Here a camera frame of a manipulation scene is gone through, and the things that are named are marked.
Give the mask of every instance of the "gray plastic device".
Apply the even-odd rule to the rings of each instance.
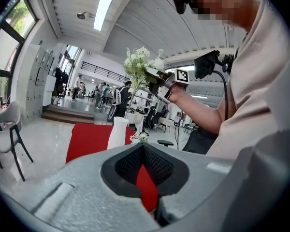
[[[158,189],[154,217],[135,186],[141,165]],[[4,198],[33,231],[237,231],[258,222],[289,180],[290,130],[242,149],[235,161],[126,145],[71,161],[20,203]]]

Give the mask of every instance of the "beige shirt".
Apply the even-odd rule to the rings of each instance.
[[[268,0],[262,0],[228,83],[229,100],[234,100],[237,111],[221,124],[219,136],[207,155],[234,159],[244,147],[278,131],[264,93],[289,59],[289,31],[276,9]]]

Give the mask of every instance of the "ceiling light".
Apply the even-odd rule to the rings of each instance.
[[[108,8],[111,5],[112,0],[100,0],[97,13],[96,13],[96,18],[95,18],[95,23],[93,25],[93,28],[101,31],[102,25],[106,16],[106,13],[108,11]]]
[[[199,95],[192,95],[192,97],[195,97],[195,98],[201,98],[201,99],[207,99],[206,96],[199,96]]]

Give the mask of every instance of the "black railing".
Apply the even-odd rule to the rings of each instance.
[[[94,73],[97,73],[97,74],[102,75],[102,76],[109,77],[109,78],[114,79],[116,81],[119,81],[121,83],[129,81],[128,78],[126,78],[122,75],[119,75],[115,72],[112,72],[112,71],[109,71],[106,69],[103,69],[103,68],[96,66],[94,64],[89,64],[87,62],[83,62],[81,69],[83,69],[85,71],[89,71],[89,72],[94,72]]]

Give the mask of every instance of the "white vase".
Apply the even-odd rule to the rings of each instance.
[[[114,117],[114,126],[108,140],[107,149],[125,145],[126,127],[128,120],[122,117]]]

